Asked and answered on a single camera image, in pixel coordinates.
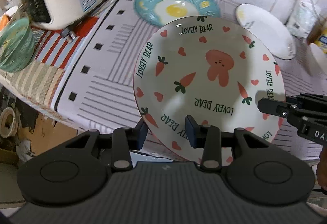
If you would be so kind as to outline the small white plate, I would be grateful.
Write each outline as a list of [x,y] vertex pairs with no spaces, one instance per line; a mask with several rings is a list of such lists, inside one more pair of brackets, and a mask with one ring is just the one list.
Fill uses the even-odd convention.
[[240,26],[260,39],[273,56],[282,60],[295,58],[297,48],[292,35],[270,12],[252,4],[241,4],[235,15]]

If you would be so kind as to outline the white plastic bag package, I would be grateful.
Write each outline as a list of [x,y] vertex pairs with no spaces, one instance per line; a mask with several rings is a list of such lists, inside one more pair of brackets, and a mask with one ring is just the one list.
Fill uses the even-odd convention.
[[297,0],[286,28],[296,37],[307,39],[314,25],[319,21],[320,8],[307,1]]

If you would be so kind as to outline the white cup below counter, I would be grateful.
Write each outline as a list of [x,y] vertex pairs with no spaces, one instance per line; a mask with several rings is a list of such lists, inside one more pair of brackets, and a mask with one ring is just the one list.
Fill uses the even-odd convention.
[[1,113],[0,135],[3,138],[16,135],[19,124],[19,117],[12,107],[5,108]]

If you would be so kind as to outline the green patterned bowl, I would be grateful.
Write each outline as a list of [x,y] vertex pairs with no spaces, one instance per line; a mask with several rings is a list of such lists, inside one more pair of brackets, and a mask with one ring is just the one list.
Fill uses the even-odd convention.
[[34,53],[34,38],[27,17],[14,21],[1,36],[1,70],[24,69]]

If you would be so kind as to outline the red striped cloth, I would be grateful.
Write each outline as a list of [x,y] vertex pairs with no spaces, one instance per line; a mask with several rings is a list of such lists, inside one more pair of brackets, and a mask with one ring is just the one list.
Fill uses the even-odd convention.
[[59,83],[97,21],[97,17],[86,18],[76,27],[77,37],[70,43],[59,31],[33,27],[35,48],[32,60],[27,67],[15,73],[1,70],[1,86],[36,110],[54,114],[51,104]]

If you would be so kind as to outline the teal fried egg plate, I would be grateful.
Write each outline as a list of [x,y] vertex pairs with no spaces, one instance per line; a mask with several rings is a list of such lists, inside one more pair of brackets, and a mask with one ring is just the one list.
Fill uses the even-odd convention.
[[135,0],[134,8],[139,17],[158,27],[187,16],[221,16],[214,0]]

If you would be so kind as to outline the yellow label oil bottle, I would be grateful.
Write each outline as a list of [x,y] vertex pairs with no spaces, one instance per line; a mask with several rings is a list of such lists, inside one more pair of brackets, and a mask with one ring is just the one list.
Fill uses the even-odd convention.
[[326,54],[326,18],[314,24],[306,42],[316,44]]

